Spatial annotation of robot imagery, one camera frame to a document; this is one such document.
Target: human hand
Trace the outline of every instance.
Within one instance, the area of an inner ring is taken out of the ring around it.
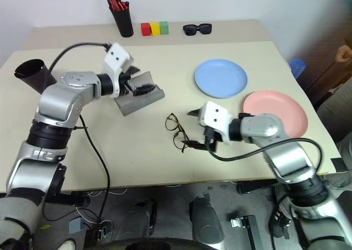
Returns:
[[[347,45],[341,46],[337,49],[335,61],[339,63],[344,63],[352,58],[352,49]]]

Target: sunglasses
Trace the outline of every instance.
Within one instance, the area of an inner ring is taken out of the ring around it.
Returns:
[[[199,26],[195,24],[188,24],[183,26],[183,30],[186,35],[191,36],[195,35],[197,31],[200,31],[201,34],[210,34],[212,25],[210,23],[203,23]]]
[[[185,130],[183,129],[183,127],[181,126],[181,124],[179,123],[177,117],[175,114],[171,113],[165,120],[165,128],[168,131],[176,131],[176,133],[174,134],[174,145],[180,149],[182,151],[182,153],[184,152],[185,148],[187,148],[188,146],[183,143],[183,141],[188,141],[189,138],[185,132]]]

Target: pink plate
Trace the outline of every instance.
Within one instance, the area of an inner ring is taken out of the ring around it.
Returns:
[[[308,128],[308,118],[303,108],[294,99],[278,91],[261,90],[250,94],[243,104],[243,111],[253,115],[276,115],[291,138],[302,137]]]

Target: pen holder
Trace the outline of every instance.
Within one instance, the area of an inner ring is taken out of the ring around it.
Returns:
[[[122,37],[131,37],[133,35],[133,27],[131,22],[130,7],[121,11],[113,11],[110,9],[114,16],[117,27],[119,28]]]
[[[57,81],[40,59],[24,62],[15,70],[15,77],[25,82],[39,94]]]

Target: blue plate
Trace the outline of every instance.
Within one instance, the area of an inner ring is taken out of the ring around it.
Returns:
[[[212,59],[199,65],[194,78],[201,91],[219,99],[240,93],[248,81],[242,67],[225,59]]]

